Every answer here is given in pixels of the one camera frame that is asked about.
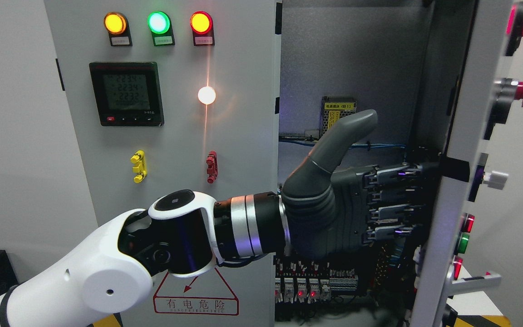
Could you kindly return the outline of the grey robotic left hand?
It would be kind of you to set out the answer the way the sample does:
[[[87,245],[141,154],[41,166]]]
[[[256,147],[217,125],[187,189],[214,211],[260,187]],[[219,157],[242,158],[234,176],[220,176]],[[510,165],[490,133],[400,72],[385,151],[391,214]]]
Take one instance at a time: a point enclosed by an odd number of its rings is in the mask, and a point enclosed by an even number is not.
[[[338,170],[351,145],[378,124],[375,110],[339,120],[286,179],[281,198],[293,250],[308,259],[421,236],[430,218],[438,161]]]

